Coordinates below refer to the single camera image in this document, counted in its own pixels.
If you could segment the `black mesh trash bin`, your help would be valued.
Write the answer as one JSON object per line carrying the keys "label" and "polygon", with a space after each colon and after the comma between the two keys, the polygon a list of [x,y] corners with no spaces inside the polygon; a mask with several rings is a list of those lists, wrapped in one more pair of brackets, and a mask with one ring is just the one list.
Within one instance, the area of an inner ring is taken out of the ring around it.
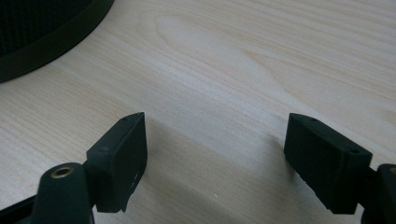
{"label": "black mesh trash bin", "polygon": [[103,20],[115,0],[0,0],[0,83],[59,58]]}

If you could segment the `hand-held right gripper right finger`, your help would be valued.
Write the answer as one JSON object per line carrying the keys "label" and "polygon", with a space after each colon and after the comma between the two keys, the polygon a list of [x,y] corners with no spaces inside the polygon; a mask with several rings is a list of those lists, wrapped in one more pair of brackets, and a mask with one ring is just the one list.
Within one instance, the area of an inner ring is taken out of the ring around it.
{"label": "hand-held right gripper right finger", "polygon": [[358,187],[373,154],[318,119],[289,115],[284,146],[287,162],[335,214],[352,214]]}

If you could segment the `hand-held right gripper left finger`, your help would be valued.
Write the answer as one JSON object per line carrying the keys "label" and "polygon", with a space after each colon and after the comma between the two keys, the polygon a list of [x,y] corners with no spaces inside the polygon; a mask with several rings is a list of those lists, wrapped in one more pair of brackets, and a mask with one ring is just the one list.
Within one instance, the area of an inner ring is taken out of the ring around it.
{"label": "hand-held right gripper left finger", "polygon": [[98,212],[125,212],[148,162],[145,114],[117,121],[86,153],[91,206]]}

